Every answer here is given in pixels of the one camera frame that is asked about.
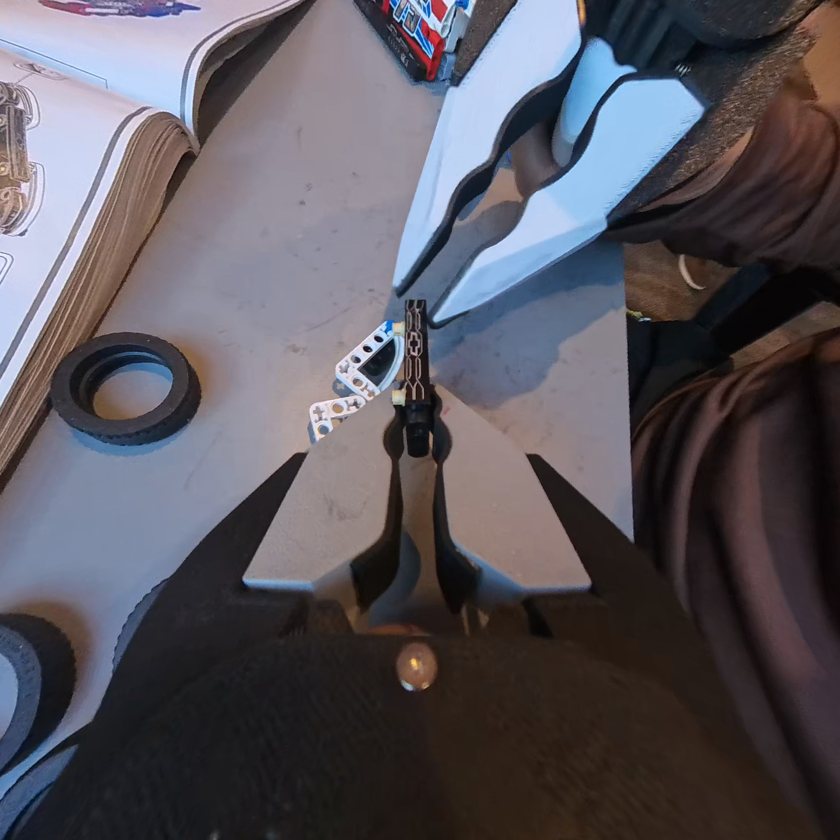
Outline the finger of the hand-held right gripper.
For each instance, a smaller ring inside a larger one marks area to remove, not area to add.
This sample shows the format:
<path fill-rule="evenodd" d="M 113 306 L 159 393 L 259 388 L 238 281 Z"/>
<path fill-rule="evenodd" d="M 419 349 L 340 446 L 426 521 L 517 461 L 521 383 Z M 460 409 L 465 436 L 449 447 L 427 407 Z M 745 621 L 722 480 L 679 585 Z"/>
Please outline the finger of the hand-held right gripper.
<path fill-rule="evenodd" d="M 428 313 L 439 329 L 590 244 L 609 213 L 704 115 L 676 77 L 633 73 L 596 103 L 567 170 L 527 200 L 515 227 L 479 250 Z"/>
<path fill-rule="evenodd" d="M 471 25 L 403 230 L 393 277 L 407 293 L 490 185 L 502 156 L 559 110 L 585 47 L 585 4 L 518 1 Z"/>

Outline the open instruction booklet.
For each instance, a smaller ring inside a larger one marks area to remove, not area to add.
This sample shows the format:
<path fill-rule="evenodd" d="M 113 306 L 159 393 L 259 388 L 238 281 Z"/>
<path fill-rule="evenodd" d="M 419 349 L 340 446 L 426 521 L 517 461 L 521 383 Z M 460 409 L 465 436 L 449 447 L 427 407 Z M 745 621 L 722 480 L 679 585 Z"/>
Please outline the open instruction booklet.
<path fill-rule="evenodd" d="M 1 3 L 1 469 L 129 272 L 215 70 L 296 1 Z"/>

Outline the black patterned toy beam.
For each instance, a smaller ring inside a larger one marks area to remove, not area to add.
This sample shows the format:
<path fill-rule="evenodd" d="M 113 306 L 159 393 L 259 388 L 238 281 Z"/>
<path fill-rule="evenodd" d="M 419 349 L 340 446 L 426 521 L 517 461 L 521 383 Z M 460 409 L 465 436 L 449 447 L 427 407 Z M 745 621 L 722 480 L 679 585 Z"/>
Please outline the black patterned toy beam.
<path fill-rule="evenodd" d="M 427 403 L 431 396 L 427 339 L 427 303 L 408 299 L 405 303 L 404 391 L 405 406 Z"/>

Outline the black toy tire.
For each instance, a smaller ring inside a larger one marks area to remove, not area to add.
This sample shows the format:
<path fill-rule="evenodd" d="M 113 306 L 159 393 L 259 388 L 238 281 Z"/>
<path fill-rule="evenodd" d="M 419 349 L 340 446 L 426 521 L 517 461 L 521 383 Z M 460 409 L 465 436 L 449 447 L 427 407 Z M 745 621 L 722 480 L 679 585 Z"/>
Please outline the black toy tire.
<path fill-rule="evenodd" d="M 136 634 L 138 628 L 142 624 L 146 613 L 152 608 L 154 601 L 166 587 L 169 578 L 164 578 L 157 585 L 152 587 L 134 606 L 132 612 L 129 614 L 125 623 L 122 625 L 119 633 L 117 643 L 113 649 L 112 655 L 112 671 L 115 671 L 119 666 L 119 662 L 124 656 L 126 650 L 131 644 L 133 636 Z"/>
<path fill-rule="evenodd" d="M 106 418 L 95 410 L 95 395 L 111 375 L 132 364 L 154 364 L 171 375 L 165 398 L 149 412 Z M 197 373 L 173 344 L 141 332 L 115 332 L 90 339 L 57 365 L 49 401 L 72 429 L 101 443 L 121 447 L 156 444 L 178 433 L 195 416 L 202 399 Z"/>
<path fill-rule="evenodd" d="M 1 615 L 1 656 L 17 681 L 15 708 L 1 739 L 1 773 L 10 771 L 56 730 L 77 681 L 70 640 L 52 622 L 22 613 Z"/>

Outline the black chair frame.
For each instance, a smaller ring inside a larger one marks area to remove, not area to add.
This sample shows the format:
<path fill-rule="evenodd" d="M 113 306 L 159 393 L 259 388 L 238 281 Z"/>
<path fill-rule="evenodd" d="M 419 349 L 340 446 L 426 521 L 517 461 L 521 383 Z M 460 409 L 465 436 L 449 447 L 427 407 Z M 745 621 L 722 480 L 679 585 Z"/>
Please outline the black chair frame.
<path fill-rule="evenodd" d="M 839 272 L 767 266 L 741 268 L 699 309 L 692 322 L 715 346 L 734 354 L 796 319 L 814 306 L 839 305 Z"/>

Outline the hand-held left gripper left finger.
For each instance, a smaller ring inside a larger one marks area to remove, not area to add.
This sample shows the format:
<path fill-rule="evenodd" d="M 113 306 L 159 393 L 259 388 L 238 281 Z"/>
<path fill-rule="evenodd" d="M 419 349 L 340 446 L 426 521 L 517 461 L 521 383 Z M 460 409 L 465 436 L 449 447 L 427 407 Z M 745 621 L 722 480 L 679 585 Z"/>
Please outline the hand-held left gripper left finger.
<path fill-rule="evenodd" d="M 243 583 L 367 611 L 398 571 L 402 454 L 403 422 L 379 395 L 310 448 Z"/>

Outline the person's brown shirt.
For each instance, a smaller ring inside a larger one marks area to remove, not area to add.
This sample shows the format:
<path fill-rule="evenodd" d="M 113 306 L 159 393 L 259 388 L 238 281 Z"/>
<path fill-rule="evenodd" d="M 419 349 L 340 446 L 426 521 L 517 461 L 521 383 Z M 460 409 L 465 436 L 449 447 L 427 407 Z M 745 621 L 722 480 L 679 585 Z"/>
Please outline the person's brown shirt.
<path fill-rule="evenodd" d="M 632 450 L 637 544 L 788 801 L 838 838 L 838 329 L 687 384 Z"/>

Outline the grey desk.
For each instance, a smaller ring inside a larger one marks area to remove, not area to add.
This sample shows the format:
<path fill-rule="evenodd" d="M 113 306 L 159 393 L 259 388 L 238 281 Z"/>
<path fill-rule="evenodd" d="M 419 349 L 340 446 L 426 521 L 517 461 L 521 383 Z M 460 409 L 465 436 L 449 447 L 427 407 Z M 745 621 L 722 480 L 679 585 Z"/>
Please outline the grey desk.
<path fill-rule="evenodd" d="M 333 367 L 395 318 L 396 254 L 442 99 L 351 2 L 285 14 L 219 71 L 213 125 L 102 333 L 179 347 L 203 401 L 178 435 L 109 447 L 49 413 L 2 492 L 2 612 L 62 628 L 87 723 L 136 603 L 286 459 Z M 621 249 L 598 241 L 431 332 L 435 381 L 633 535 Z"/>

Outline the red toy car model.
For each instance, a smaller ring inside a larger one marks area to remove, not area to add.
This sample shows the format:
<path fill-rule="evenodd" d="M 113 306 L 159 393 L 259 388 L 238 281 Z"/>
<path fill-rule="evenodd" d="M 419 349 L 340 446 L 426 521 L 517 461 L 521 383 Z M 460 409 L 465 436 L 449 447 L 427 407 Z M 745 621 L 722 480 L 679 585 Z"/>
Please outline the red toy car model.
<path fill-rule="evenodd" d="M 475 1 L 355 1 L 407 75 L 417 82 L 448 81 Z"/>

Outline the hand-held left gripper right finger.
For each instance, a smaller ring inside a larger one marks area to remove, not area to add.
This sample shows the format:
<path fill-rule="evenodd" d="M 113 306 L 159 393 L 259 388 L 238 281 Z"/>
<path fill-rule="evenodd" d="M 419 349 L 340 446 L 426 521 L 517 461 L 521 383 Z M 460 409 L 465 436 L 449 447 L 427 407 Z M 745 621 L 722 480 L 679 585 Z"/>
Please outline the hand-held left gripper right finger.
<path fill-rule="evenodd" d="M 449 611 L 588 592 L 592 579 L 529 458 L 443 386 L 436 397 L 434 546 Z"/>

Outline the person's right forearm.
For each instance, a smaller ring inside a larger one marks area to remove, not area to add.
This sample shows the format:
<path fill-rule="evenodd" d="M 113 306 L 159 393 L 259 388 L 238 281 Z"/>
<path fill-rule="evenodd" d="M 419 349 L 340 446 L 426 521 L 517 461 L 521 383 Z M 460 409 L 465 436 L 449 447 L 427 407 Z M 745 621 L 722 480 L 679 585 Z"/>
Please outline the person's right forearm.
<path fill-rule="evenodd" d="M 707 115 L 610 216 L 604 240 L 661 242 L 728 267 L 838 272 L 838 104 L 791 85 L 833 2 L 721 2 L 776 32 L 681 57 Z"/>

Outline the black toy pin connector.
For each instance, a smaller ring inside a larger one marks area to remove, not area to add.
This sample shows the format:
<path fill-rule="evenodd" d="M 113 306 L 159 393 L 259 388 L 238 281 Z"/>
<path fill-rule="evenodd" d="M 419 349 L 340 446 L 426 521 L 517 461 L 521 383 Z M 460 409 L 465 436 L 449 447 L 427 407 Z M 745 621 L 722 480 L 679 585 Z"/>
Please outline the black toy pin connector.
<path fill-rule="evenodd" d="M 407 397 L 403 413 L 407 454 L 412 458 L 428 456 L 434 431 L 434 399 Z"/>

